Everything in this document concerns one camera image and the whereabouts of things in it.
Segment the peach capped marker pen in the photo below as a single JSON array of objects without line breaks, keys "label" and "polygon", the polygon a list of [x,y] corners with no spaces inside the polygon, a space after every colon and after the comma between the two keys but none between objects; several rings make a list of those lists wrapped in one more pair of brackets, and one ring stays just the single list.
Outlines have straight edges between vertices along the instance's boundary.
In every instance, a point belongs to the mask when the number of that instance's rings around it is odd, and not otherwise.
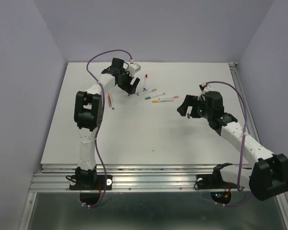
[{"label": "peach capped marker pen", "polygon": [[144,94],[147,94],[147,93],[151,93],[151,92],[155,92],[157,89],[151,89],[151,90],[148,90],[146,92],[143,92],[141,94],[138,94],[137,96],[140,96],[140,95],[144,95]]}]

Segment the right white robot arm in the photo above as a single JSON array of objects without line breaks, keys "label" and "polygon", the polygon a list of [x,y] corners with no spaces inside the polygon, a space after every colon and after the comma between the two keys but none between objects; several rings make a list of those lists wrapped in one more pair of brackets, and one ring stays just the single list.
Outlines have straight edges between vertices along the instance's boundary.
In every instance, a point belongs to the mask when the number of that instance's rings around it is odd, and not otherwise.
[{"label": "right white robot arm", "polygon": [[195,189],[223,189],[232,184],[249,189],[260,201],[288,192],[288,158],[273,153],[246,133],[238,120],[224,111],[219,92],[186,95],[177,111],[186,116],[189,107],[192,118],[205,118],[209,126],[242,153],[250,165],[243,168],[232,163],[218,164],[211,174],[197,176]]}]

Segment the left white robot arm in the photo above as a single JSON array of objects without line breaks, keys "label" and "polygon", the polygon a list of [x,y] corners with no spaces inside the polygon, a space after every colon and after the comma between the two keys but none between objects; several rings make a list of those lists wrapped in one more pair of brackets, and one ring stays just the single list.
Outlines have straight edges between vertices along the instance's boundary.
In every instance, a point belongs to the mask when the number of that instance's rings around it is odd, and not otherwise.
[{"label": "left white robot arm", "polygon": [[133,61],[113,58],[109,67],[96,78],[96,84],[86,91],[78,91],[75,97],[74,121],[80,134],[80,157],[75,174],[70,178],[71,190],[95,190],[98,188],[96,172],[96,134],[101,126],[105,96],[118,86],[127,94],[134,94],[140,82],[135,74],[141,69]]}]

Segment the dark green capped marker pen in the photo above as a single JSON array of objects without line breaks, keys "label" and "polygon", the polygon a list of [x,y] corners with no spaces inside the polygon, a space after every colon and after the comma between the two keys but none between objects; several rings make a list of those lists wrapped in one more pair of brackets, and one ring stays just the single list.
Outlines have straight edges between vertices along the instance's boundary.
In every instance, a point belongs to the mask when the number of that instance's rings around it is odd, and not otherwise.
[{"label": "dark green capped marker pen", "polygon": [[109,97],[110,97],[110,101],[111,101],[111,109],[114,110],[115,106],[114,106],[114,101],[113,101],[112,95],[109,94]]}]

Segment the aluminium front rail frame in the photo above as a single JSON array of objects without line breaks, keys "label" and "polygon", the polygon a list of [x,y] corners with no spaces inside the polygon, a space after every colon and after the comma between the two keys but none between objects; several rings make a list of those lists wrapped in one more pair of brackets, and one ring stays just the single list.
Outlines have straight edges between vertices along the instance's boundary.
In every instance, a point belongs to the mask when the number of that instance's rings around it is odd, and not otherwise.
[{"label": "aluminium front rail frame", "polygon": [[66,176],[74,164],[44,164],[32,177],[22,230],[288,230],[284,195],[260,202],[232,192],[229,206],[194,189],[211,165],[108,165],[112,189],[99,207],[80,203]]}]

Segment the red capped marker pen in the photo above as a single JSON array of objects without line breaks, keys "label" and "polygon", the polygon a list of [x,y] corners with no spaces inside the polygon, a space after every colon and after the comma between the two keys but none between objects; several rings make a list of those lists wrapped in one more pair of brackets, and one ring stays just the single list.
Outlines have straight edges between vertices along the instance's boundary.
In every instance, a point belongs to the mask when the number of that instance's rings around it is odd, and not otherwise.
[{"label": "red capped marker pen", "polygon": [[146,89],[147,89],[147,78],[148,78],[148,74],[146,74],[145,77],[144,77],[144,87],[143,87],[143,90],[146,90]]}]

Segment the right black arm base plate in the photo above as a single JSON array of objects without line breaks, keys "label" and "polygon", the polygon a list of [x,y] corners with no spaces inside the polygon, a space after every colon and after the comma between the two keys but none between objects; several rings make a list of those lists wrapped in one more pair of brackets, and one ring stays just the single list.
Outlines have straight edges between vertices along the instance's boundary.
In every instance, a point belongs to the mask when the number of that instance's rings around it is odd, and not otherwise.
[{"label": "right black arm base plate", "polygon": [[234,183],[225,182],[220,176],[214,176],[213,174],[198,174],[196,178],[197,180],[194,184],[195,190],[225,190],[237,188]]}]

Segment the yellow capped marker pen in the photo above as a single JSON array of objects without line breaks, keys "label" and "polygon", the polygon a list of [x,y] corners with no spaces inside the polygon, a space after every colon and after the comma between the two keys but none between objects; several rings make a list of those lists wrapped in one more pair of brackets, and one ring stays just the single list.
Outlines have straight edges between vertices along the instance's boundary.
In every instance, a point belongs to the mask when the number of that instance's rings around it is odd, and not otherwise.
[{"label": "yellow capped marker pen", "polygon": [[152,103],[165,103],[165,102],[172,102],[174,99],[165,99],[165,100],[153,100]]}]

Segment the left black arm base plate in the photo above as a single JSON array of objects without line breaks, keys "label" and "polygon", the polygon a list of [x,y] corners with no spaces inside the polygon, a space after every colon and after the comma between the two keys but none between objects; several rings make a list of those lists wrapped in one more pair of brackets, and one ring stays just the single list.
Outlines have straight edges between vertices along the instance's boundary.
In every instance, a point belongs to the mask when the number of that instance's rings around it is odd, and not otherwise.
[{"label": "left black arm base plate", "polygon": [[67,176],[72,181],[70,181],[69,184],[69,190],[72,191],[94,191],[94,190],[111,190],[112,189],[112,182],[113,182],[113,176],[107,175],[105,177],[104,174],[98,174],[96,176],[95,182],[76,182],[75,175]]}]

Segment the pink capped marker pen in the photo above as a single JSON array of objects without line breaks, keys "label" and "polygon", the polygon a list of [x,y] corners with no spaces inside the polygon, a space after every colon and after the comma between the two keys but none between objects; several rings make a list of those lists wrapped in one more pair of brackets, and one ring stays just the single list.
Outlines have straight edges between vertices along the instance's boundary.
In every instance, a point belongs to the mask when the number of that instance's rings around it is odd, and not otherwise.
[{"label": "pink capped marker pen", "polygon": [[158,98],[159,101],[162,101],[162,100],[173,100],[173,99],[178,99],[179,96],[176,95],[176,96],[171,96],[171,97],[161,97],[161,98]]}]

